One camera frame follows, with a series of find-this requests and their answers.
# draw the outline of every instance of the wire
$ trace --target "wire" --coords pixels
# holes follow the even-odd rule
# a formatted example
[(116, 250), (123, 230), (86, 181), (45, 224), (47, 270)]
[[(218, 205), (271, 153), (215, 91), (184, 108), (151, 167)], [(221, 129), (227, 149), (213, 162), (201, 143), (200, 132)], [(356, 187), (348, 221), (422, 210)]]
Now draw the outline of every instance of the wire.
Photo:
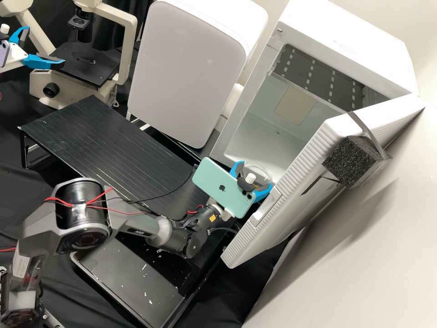
[(111, 191), (112, 189), (114, 189), (114, 188), (110, 187), (110, 188), (106, 189), (106, 190), (105, 190), (104, 192), (102, 192), (100, 195), (98, 195), (98, 196), (94, 197), (92, 200), (86, 202), (86, 204), (88, 205), (88, 204), (94, 203), (95, 200), (101, 198), (103, 195), (107, 194), (107, 193), (108, 193), (109, 191)]
[(226, 230), (228, 232), (232, 232), (234, 234), (238, 234), (238, 231), (231, 229), (231, 228), (211, 228), (207, 230), (208, 236), (211, 234), (211, 232), (217, 231), (217, 230)]
[(55, 202), (60, 202), (64, 206), (67, 206), (67, 207), (73, 207), (73, 204), (67, 203), (66, 201), (64, 201), (64, 200), (62, 200), (60, 198), (57, 198), (57, 197), (48, 197), (48, 198), (44, 199), (44, 202), (47, 202), (47, 201), (50, 201), (50, 200), (54, 200)]
[(124, 214), (124, 215), (149, 214), (149, 212), (144, 212), (144, 211), (134, 212), (134, 213), (126, 213), (126, 212), (121, 212), (121, 211), (118, 211), (118, 210), (115, 210), (115, 209), (110, 209), (110, 208), (107, 208), (107, 207), (92, 206), (92, 205), (87, 205), (87, 207), (94, 208), (94, 209), (97, 209), (97, 210), (108, 210), (108, 211), (111, 211), (111, 212), (116, 212), (116, 213), (120, 213), (120, 214)]
[(41, 298), (41, 297), (44, 295), (44, 288), (43, 288), (43, 286), (42, 286), (42, 281), (41, 281), (41, 279), (40, 279), (40, 283), (39, 283), (39, 285), (40, 285), (40, 295), (39, 295), (39, 298)]
[(16, 249), (16, 247), (0, 249), (0, 253), (6, 253), (6, 252), (10, 252), (10, 251), (15, 251), (15, 249)]
[(12, 237), (12, 236), (10, 236), (10, 235), (4, 233), (4, 232), (0, 232), (0, 236), (3, 236), (3, 237), (5, 237), (5, 238), (8, 238), (8, 239), (10, 239), (10, 240), (12, 240), (12, 241), (18, 241), (17, 238)]
[(92, 203), (90, 202), (89, 204), (101, 204), (101, 203), (104, 203), (104, 202), (107, 202), (107, 201), (110, 201), (110, 200), (114, 200), (114, 199), (121, 199), (121, 200), (124, 200), (125, 202), (129, 201), (129, 200), (123, 198), (123, 197), (112, 197), (112, 198), (108, 198), (107, 200), (96, 200), (96, 201), (94, 201)]
[(184, 184), (186, 184), (186, 182), (190, 179), (190, 177), (191, 177), (191, 175), (193, 174), (193, 172), (195, 171), (195, 169), (196, 169), (196, 165), (195, 166), (193, 166), (193, 169), (191, 170), (191, 172), (190, 172), (190, 174), (187, 176), (187, 178), (177, 187), (177, 188), (175, 188), (175, 189), (173, 189), (173, 190), (171, 190), (171, 191), (169, 191), (169, 192), (166, 192), (165, 194), (162, 194), (162, 195), (159, 195), (159, 196), (154, 196), (154, 197), (150, 197), (150, 198), (145, 198), (145, 199), (143, 199), (143, 200), (130, 200), (130, 201), (128, 201), (127, 203), (128, 204), (139, 204), (139, 203), (142, 203), (142, 202), (145, 202), (145, 201), (148, 201), (148, 200), (153, 200), (153, 199), (156, 199), (156, 198), (161, 198), (161, 197), (164, 197), (164, 196), (167, 196), (167, 195), (170, 195), (170, 194), (172, 194), (172, 193), (174, 193), (175, 191), (177, 191), (177, 190), (179, 190), (180, 188), (182, 188), (182, 186), (184, 185)]

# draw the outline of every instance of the mint green smartphone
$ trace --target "mint green smartphone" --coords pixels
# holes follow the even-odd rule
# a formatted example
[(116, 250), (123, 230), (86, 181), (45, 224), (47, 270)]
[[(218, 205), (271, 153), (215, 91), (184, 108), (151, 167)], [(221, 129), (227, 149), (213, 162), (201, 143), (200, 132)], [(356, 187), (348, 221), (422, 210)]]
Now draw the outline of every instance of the mint green smartphone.
[(256, 198), (253, 192), (244, 195), (237, 179), (209, 158), (200, 162), (193, 183), (238, 218), (246, 215)]

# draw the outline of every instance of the black ramp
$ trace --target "black ramp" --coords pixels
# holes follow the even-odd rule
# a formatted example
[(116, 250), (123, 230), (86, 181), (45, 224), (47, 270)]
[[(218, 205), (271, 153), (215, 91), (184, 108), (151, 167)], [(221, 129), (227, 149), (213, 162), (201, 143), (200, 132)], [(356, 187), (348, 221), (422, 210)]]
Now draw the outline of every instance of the black ramp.
[[(98, 179), (130, 200), (172, 191), (193, 170), (94, 96), (20, 129), (80, 175)], [(159, 214), (178, 220), (186, 210), (195, 209), (207, 199), (190, 178), (176, 192), (146, 204)]]

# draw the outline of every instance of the metal stand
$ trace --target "metal stand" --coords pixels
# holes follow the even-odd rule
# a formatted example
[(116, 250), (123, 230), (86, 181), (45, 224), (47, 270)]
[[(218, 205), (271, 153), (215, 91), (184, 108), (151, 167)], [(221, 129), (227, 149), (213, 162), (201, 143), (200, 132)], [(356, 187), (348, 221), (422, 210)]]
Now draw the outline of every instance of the metal stand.
[(65, 328), (47, 309), (44, 310), (42, 319), (43, 324), (49, 328)]

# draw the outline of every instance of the microscope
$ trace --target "microscope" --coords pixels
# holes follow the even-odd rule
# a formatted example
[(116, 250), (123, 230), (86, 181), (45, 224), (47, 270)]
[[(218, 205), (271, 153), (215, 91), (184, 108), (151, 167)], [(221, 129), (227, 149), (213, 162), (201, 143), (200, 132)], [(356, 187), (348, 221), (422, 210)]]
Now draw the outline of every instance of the microscope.
[[(5, 62), (0, 63), (0, 73), (20, 66), (34, 69), (30, 73), (29, 93), (54, 109), (64, 108), (91, 95), (108, 106), (117, 107), (117, 86), (123, 85), (129, 75), (137, 19), (102, 0), (73, 2), (76, 13), (68, 25), (77, 30), (77, 41), (65, 42), (55, 48), (29, 11), (33, 0), (0, 0), (0, 17), (15, 16), (22, 25), (7, 40), (11, 47)], [(96, 15), (124, 27), (119, 60), (88, 44)], [(6, 41), (8, 33), (5, 31), (0, 34), (0, 39)], [(27, 54), (22, 49), (27, 33), (38, 51), (36, 55)]]

